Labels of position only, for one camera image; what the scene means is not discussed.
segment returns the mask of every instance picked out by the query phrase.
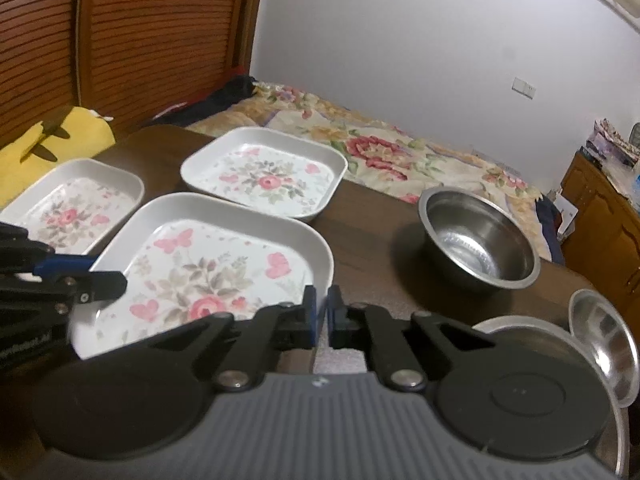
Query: stainless steel bowl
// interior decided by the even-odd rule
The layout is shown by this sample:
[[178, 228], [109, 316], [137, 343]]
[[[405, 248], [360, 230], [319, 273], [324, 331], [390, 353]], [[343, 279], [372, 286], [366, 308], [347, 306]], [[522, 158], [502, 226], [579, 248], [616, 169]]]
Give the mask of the stainless steel bowl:
[[521, 344], [537, 352], [588, 367], [600, 378], [611, 406], [609, 421], [593, 450], [596, 457], [617, 475], [626, 473], [629, 439], [627, 420], [609, 381], [591, 359], [583, 345], [559, 326], [528, 316], [502, 316], [474, 326], [479, 332], [493, 334], [496, 339]]
[[497, 205], [457, 187], [422, 192], [427, 249], [454, 284], [471, 290], [525, 288], [540, 273], [535, 248]]
[[603, 296], [584, 288], [569, 300], [569, 329], [604, 372], [620, 408], [638, 396], [638, 347], [616, 308]]

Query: floral plate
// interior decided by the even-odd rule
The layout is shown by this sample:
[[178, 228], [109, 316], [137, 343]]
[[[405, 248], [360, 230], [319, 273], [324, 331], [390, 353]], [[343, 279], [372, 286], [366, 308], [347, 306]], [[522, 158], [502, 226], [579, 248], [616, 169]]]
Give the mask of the floral plate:
[[309, 284], [322, 298], [333, 259], [300, 222], [177, 193], [138, 211], [92, 270], [122, 270], [129, 284], [95, 319], [74, 316], [72, 344], [81, 358], [214, 312], [250, 319], [268, 304], [299, 303]]
[[188, 158], [181, 173], [195, 190], [310, 220], [329, 202], [346, 167], [332, 148], [267, 128], [237, 128]]
[[142, 181], [91, 159], [71, 160], [47, 173], [0, 214], [57, 253], [87, 254], [138, 206]]

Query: floral bedspread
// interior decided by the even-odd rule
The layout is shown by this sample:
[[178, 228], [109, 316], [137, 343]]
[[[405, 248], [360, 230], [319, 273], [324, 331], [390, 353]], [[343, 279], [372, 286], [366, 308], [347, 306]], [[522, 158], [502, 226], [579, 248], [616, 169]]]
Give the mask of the floral bedspread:
[[540, 191], [474, 155], [457, 152], [290, 87], [257, 83], [254, 95], [188, 126], [219, 137], [239, 126], [266, 126], [328, 144], [349, 163], [347, 180], [416, 203], [422, 190], [458, 186], [515, 218], [542, 258], [551, 260], [535, 201]]

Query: wall socket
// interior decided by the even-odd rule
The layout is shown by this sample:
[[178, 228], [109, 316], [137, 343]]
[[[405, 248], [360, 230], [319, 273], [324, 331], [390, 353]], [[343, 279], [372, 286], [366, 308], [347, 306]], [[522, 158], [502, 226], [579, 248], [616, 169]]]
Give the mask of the wall socket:
[[529, 99], [533, 99], [533, 96], [536, 94], [536, 89], [533, 86], [519, 78], [513, 80], [513, 86], [511, 89], [518, 94], [528, 97]]

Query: yellow pillow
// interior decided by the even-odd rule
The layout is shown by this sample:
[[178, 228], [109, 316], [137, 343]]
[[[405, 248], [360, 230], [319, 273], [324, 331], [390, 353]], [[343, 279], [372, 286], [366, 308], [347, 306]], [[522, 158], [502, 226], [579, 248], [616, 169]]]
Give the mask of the yellow pillow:
[[[86, 108], [63, 107], [50, 116], [52, 119], [34, 124], [19, 139], [0, 150], [0, 208], [59, 164], [97, 155], [115, 144], [107, 122]], [[50, 134], [53, 131], [60, 134], [57, 128], [62, 128], [61, 135], [68, 134], [68, 139]], [[54, 161], [35, 154], [46, 154], [47, 150]]]

